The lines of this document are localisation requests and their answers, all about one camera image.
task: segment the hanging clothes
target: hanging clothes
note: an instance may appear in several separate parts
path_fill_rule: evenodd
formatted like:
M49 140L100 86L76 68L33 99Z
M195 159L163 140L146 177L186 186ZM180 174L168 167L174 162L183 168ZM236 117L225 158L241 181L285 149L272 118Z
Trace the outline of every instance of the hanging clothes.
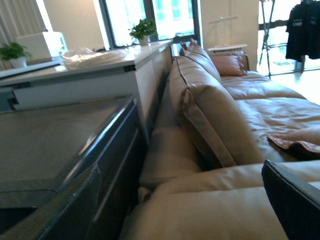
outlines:
M309 4L301 2L294 6L286 25L289 33L286 46L286 59L302 62L302 56L308 54L309 32L308 32Z
M308 53L310 59L320 59L320 1L312 1L309 4L309 44Z

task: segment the beige leather sofa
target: beige leather sofa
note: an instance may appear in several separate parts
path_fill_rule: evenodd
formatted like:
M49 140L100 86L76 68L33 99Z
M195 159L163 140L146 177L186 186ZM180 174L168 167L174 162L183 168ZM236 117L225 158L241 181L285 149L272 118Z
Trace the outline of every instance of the beige leather sofa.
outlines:
M243 56L233 59L233 73L195 43L181 53L140 176L143 203L121 239L287 239L263 188L262 163L320 188L319 148L301 133L320 125L320 106L249 71Z

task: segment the sofa cushion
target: sofa cushion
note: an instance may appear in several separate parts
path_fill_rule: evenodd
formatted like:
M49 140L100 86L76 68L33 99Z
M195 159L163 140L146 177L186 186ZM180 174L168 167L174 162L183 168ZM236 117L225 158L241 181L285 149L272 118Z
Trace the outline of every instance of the sofa cushion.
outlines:
M277 163L306 182L320 181L320 160ZM263 187L263 163L224 167L184 176L158 186L151 198L169 194Z
M320 127L308 127L290 131L285 135L266 135L280 148L294 155L306 155L313 159L320 158Z
M272 97L237 100L264 159L275 163L309 160L283 151L267 134L286 135L289 132L319 126L320 106L306 99Z
M265 99L265 98L301 98L301 94L282 86L270 78L254 71L248 71L245 76L223 76L222 86L235 100L240 99Z
M210 58L221 76L247 75L241 56L210 56Z
M179 122L209 166L215 169L264 162L239 107L199 64L177 58L169 89Z
M202 55L208 60L211 60L209 54L192 38L190 39L190 44L186 50L195 54Z
M203 56L202 54L194 53L191 51L187 51L185 49L181 49L180 51L181 56L185 56L186 58L198 63L204 70L206 70L212 77L217 79L219 82L221 81L221 76L213 64L213 62L208 59L207 57Z
M170 194L138 205L120 240L287 240L263 187Z

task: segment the white appliance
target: white appliance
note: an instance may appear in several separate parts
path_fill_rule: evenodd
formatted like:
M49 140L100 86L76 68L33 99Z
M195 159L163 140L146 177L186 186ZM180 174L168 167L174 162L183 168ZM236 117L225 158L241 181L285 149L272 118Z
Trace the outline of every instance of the white appliance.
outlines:
M28 65L61 60L61 56L68 51L63 34L57 31L20 36L16 42L32 54L32 58L27 59Z

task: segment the white counter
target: white counter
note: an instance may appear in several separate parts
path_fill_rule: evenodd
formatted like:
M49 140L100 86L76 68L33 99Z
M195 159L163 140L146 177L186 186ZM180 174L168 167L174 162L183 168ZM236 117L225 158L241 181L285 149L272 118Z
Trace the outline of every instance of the white counter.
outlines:
M137 45L137 46L127 47L125 48L125 50L128 51L128 55L124 59L121 59L115 62L107 62L106 64L102 64L99 66L87 67L82 69L67 70L64 66L59 65L59 66L49 67L49 68L32 71L32 72L24 73L21 75L12 76L12 77L2 76L0 72L0 88L4 86L11 86L11 85L20 84L20 83L26 83L26 82L30 83L34 81L41 81L44 79L48 80L52 78L62 78L65 76L78 75L78 74L88 74L88 73L101 71L101 70L123 68L126 66L135 66L137 68L139 67L139 64L141 62L144 62L152 58L154 54L158 54L164 51L171 44L171 42L172 42L171 40L167 40L167 41L151 43L148 46Z

